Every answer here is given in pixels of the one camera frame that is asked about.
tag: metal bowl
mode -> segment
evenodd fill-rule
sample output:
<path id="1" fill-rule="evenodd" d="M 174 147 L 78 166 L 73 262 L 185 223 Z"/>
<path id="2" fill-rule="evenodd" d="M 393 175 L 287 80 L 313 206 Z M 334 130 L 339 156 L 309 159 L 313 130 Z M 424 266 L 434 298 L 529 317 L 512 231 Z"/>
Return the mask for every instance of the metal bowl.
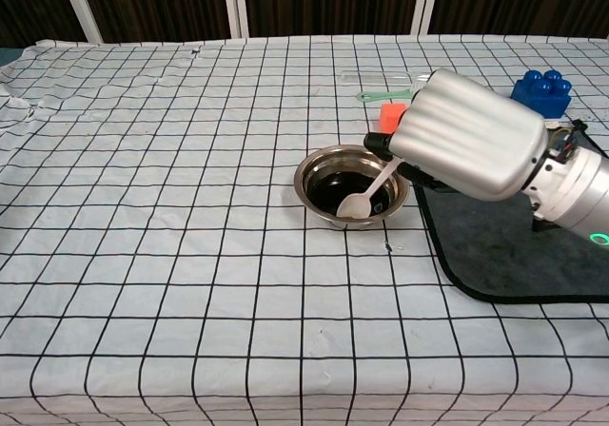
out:
<path id="1" fill-rule="evenodd" d="M 394 172 L 383 184 L 388 195 L 388 206 L 382 212 L 367 219 L 339 218 L 316 206 L 309 199 L 309 191 L 330 174 L 355 172 L 371 180 L 383 170 L 386 162 L 360 145 L 334 145 L 322 148 L 306 157 L 294 173 L 294 188 L 303 204 L 322 219 L 340 228 L 363 228 L 381 222 L 397 212 L 408 198 L 408 181 Z"/>

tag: blue lego brick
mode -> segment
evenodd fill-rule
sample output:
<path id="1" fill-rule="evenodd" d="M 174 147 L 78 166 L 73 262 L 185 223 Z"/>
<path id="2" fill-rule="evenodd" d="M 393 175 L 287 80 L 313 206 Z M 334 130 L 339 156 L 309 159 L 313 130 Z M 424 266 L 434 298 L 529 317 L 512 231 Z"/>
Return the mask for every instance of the blue lego brick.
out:
<path id="1" fill-rule="evenodd" d="M 543 75 L 537 70 L 526 71 L 514 85 L 510 98 L 530 107 L 546 119 L 558 119 L 571 102 L 571 83 L 551 69 Z"/>

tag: white tablecloth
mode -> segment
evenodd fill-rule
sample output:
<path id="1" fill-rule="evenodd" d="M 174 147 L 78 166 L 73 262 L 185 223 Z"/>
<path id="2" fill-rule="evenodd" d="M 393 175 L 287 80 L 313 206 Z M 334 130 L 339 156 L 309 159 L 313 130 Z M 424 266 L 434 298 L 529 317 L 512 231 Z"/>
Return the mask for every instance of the white tablecloth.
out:
<path id="1" fill-rule="evenodd" d="M 413 195 L 364 231 L 305 211 L 306 153 L 376 127 L 357 68 L 503 94 L 556 68 L 609 149 L 605 40 L 28 48 L 0 77 L 0 425 L 609 424 L 609 306 L 468 298 Z"/>

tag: black liquid in bowl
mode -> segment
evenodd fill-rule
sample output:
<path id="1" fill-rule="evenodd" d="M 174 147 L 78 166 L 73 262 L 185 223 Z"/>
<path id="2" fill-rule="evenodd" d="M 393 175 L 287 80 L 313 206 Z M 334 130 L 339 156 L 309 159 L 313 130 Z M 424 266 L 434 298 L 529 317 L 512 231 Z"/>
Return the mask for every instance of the black liquid in bowl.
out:
<path id="1" fill-rule="evenodd" d="M 306 191 L 306 196 L 323 212 L 336 215 L 344 198 L 351 193 L 364 193 L 373 182 L 374 179 L 358 172 L 333 172 L 312 184 Z M 389 193 L 381 187 L 372 195 L 370 202 L 372 203 L 370 215 L 381 214 L 389 208 Z"/>

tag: orange sponge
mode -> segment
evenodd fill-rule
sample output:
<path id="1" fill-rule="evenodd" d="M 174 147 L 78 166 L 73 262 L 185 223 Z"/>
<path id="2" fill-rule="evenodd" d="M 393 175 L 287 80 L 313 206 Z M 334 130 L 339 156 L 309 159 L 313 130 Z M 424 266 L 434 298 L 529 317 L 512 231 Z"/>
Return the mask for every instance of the orange sponge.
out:
<path id="1" fill-rule="evenodd" d="M 381 116 L 379 117 L 379 128 L 382 133 L 391 134 L 398 129 L 400 119 L 406 112 L 404 103 L 388 103 L 381 106 Z"/>

